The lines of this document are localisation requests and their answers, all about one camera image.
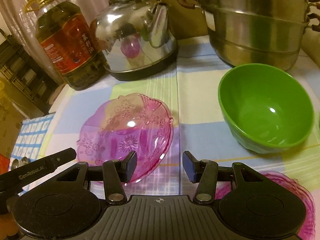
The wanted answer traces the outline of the pink transparent glass plate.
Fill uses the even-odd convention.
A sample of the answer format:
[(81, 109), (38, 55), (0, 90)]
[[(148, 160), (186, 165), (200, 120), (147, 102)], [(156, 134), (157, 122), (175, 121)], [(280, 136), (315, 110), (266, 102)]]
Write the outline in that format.
[(137, 154), (131, 182), (152, 173), (169, 151), (174, 136), (174, 119), (161, 100), (131, 93), (102, 104), (80, 129), (77, 160), (91, 166), (123, 160)]

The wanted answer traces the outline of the green plastic bowl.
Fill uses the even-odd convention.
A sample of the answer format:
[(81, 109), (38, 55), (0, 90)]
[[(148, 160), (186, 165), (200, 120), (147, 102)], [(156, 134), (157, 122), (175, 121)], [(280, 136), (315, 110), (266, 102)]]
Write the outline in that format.
[(243, 64), (220, 80), (218, 100), (232, 136), (244, 148), (271, 154), (299, 147), (315, 118), (307, 91), (287, 72)]

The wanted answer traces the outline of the checked pastel tablecloth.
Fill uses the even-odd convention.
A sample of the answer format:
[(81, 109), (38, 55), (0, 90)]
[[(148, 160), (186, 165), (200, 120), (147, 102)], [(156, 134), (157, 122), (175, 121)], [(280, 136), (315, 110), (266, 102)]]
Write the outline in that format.
[(148, 79), (120, 82), (113, 77), (80, 92), (67, 89), (48, 128), (40, 156), (76, 147), (80, 129), (105, 102), (120, 95), (141, 93), (162, 100), (174, 116), (174, 139), (159, 166), (142, 181), (129, 185), (127, 195), (192, 194), (182, 168), (182, 153), (212, 159), (221, 166), (239, 161), (258, 171), (277, 171), (298, 180), (319, 200), (319, 128), (305, 146), (293, 153), (259, 155), (243, 148), (223, 120), (217, 99), (221, 77), (229, 70), (213, 51), (207, 37), (181, 41), (177, 62)]

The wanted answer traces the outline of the blue white patterned cloth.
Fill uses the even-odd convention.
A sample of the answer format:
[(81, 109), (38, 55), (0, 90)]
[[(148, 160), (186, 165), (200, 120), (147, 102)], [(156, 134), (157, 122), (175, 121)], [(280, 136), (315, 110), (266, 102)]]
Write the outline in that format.
[(15, 159), (21, 160), (23, 157), (26, 157), (30, 161), (35, 161), (40, 156), (40, 149), (54, 115), (53, 113), (23, 121), (11, 153), (9, 170), (11, 170)]

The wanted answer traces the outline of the small metal knob lid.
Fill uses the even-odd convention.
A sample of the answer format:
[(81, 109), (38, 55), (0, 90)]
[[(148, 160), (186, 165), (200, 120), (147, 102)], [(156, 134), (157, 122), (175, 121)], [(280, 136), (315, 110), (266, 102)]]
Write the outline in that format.
[(14, 169), (19, 168), (24, 165), (27, 165), (30, 162), (31, 162), (30, 159), (27, 157), (23, 157), (21, 159), (14, 159), (11, 164), (11, 170), (14, 170)]

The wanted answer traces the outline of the stainless steel kettle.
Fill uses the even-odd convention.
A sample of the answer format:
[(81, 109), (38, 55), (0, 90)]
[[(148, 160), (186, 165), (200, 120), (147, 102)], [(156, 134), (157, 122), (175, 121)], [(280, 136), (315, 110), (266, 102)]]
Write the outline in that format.
[(161, 0), (109, 0), (90, 28), (111, 76), (139, 80), (176, 60), (178, 45), (169, 29), (168, 12), (168, 4)]

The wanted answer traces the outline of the dark wooden shelf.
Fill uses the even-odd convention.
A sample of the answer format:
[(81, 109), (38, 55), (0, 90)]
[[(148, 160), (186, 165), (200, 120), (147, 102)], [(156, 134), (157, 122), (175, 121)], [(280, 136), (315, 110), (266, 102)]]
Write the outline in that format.
[(1, 73), (39, 110), (48, 114), (49, 99), (58, 84), (37, 64), (12, 35), (1, 30)]

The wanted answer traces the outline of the cooking oil bottle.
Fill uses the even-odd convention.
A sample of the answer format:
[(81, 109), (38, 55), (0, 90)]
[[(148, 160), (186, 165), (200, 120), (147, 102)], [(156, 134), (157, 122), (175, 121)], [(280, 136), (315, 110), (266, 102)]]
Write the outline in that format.
[(91, 87), (107, 73), (80, 7), (65, 0), (29, 0), (24, 12), (37, 11), (36, 39), (74, 90)]

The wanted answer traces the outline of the stacked stainless steamer pot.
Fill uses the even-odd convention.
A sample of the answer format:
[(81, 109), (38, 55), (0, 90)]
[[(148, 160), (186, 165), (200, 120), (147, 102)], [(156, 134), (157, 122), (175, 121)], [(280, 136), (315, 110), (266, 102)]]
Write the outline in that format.
[(319, 0), (177, 0), (204, 11), (210, 44), (230, 65), (264, 63), (289, 70), (298, 59), (306, 28), (319, 15)]

